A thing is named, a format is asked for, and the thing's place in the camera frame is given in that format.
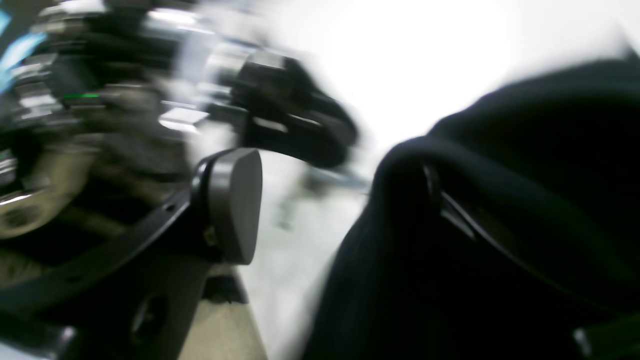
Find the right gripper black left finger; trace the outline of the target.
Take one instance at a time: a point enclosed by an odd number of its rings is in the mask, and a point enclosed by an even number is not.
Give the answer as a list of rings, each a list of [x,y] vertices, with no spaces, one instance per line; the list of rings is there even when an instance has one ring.
[[[3,289],[1,358],[176,360],[210,268],[254,259],[262,192],[255,148],[202,159],[120,237]]]

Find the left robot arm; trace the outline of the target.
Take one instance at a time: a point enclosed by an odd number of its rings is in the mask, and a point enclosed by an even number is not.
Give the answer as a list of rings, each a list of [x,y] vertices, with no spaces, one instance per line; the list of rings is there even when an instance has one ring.
[[[340,167],[359,130],[268,39],[272,0],[3,0],[1,239],[51,223],[98,161],[182,182],[206,124]]]

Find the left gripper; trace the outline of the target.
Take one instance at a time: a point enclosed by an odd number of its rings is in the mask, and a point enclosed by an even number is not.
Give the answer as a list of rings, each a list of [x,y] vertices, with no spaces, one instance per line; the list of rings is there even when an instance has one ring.
[[[276,64],[249,59],[235,78],[235,105],[247,110],[240,144],[311,166],[341,166],[360,132],[342,104],[327,95],[294,57]]]

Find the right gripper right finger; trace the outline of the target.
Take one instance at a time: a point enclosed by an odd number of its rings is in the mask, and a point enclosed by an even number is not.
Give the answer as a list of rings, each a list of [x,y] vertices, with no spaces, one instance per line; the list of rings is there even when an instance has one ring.
[[[544,341],[558,342],[553,354],[578,354],[585,360],[639,358],[639,290],[615,289],[611,280],[588,266],[586,257],[547,251],[519,237],[505,223],[472,203],[453,197],[441,186],[438,172],[424,166],[432,211],[448,230],[476,251],[465,264],[508,298],[524,301],[516,309],[518,324]]]

